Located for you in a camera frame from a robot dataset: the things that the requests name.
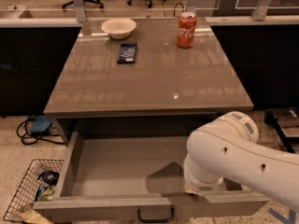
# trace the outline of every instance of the drawer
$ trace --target drawer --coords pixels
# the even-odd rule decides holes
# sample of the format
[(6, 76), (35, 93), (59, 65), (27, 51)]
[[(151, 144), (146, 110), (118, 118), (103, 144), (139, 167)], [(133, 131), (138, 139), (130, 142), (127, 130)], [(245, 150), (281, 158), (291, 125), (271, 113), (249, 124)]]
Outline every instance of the drawer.
[(249, 216), (269, 201), (227, 179), (222, 191), (187, 194), (188, 135), (87, 135), (82, 127), (90, 124), (101, 126), (79, 120), (72, 132), (53, 200), (35, 203), (34, 209), (53, 222)]

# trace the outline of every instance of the red can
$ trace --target red can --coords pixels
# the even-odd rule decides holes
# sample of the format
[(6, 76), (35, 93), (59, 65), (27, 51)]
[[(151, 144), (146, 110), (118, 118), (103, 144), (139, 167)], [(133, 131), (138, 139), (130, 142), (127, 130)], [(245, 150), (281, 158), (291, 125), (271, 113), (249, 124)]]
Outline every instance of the red can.
[(178, 20), (178, 46), (189, 48), (193, 45), (194, 32), (196, 27), (196, 15), (192, 12), (184, 12)]

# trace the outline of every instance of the drawer handle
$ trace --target drawer handle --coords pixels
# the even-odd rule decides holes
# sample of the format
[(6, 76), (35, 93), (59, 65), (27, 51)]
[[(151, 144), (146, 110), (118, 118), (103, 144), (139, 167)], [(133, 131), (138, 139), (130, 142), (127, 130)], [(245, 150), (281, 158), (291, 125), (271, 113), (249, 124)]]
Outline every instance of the drawer handle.
[(175, 210), (174, 208), (171, 208), (171, 216), (168, 219), (144, 219), (141, 217), (141, 210), (137, 209), (137, 217), (138, 220), (142, 223), (166, 223), (172, 221), (175, 218)]

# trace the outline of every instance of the bowl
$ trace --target bowl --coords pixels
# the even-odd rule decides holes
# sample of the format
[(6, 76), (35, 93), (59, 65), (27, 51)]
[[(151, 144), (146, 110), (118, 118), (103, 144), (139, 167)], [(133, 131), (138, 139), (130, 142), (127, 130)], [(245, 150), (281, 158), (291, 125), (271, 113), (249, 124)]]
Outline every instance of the bowl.
[(127, 18), (109, 19), (102, 23), (101, 29), (114, 39), (124, 39), (136, 28), (136, 22)]

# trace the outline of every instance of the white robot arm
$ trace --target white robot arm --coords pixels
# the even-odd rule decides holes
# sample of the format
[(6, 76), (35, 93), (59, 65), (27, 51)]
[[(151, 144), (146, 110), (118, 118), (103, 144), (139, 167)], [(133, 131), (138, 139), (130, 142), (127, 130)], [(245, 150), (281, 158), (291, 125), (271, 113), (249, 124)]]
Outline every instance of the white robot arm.
[(299, 212), (299, 155), (257, 145), (253, 120), (230, 112), (198, 128), (187, 141), (186, 187), (217, 189), (224, 177)]

